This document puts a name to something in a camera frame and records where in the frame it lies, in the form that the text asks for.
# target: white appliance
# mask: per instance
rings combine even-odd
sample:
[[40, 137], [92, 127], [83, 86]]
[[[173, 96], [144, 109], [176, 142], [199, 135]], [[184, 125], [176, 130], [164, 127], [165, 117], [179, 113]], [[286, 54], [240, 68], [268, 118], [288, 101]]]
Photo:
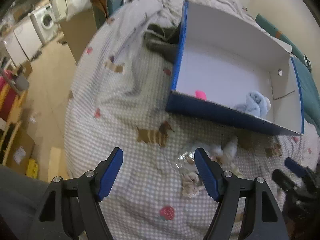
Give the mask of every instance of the white appliance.
[[30, 18], [43, 45], [56, 35], [58, 25], [54, 23], [55, 17], [51, 4], [34, 10]]
[[28, 60], [13, 31], [8, 33], [1, 40], [0, 51], [4, 56], [11, 58], [16, 66], [19, 66], [20, 64]]
[[13, 31], [29, 60], [40, 50], [42, 43], [29, 16], [25, 17]]

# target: washing machine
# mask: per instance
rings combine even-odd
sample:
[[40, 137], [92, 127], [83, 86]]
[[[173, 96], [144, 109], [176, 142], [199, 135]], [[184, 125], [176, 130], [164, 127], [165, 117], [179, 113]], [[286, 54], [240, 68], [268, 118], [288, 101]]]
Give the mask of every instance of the washing machine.
[[55, 17], [51, 4], [34, 10], [30, 18], [43, 45], [56, 35], [58, 25], [54, 23]]

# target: metal screw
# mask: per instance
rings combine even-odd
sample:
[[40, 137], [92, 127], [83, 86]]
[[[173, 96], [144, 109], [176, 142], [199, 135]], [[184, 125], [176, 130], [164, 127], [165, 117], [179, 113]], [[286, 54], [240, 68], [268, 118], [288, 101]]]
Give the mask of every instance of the metal screw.
[[264, 178], [263, 177], [257, 177], [257, 182], [264, 183]]
[[85, 173], [85, 175], [86, 175], [87, 177], [92, 177], [92, 176], [94, 175], [94, 171], [87, 171], [87, 172]]
[[224, 175], [225, 177], [230, 178], [230, 177], [232, 176], [232, 172], [231, 172], [231, 171], [225, 171], [225, 172], [223, 173], [223, 175]]
[[55, 176], [53, 178], [53, 182], [59, 182], [61, 180], [61, 177], [60, 176]]

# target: open box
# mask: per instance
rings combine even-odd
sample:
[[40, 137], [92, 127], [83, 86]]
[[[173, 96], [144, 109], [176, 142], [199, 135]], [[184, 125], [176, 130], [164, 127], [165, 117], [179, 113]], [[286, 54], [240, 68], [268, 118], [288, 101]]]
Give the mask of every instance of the open box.
[[[206, 100], [196, 98], [203, 91]], [[235, 110], [258, 91], [271, 102], [265, 118]], [[256, 27], [185, 0], [166, 110], [272, 135], [303, 133], [303, 102], [293, 60]]]

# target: washing machine door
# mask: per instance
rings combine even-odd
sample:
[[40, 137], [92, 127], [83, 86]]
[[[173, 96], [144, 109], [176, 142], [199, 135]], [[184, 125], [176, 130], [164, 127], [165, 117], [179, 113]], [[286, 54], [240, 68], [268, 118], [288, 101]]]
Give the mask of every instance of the washing machine door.
[[45, 30], [49, 30], [53, 27], [54, 23], [52, 20], [52, 17], [49, 13], [44, 14], [41, 17], [41, 26], [45, 29]]

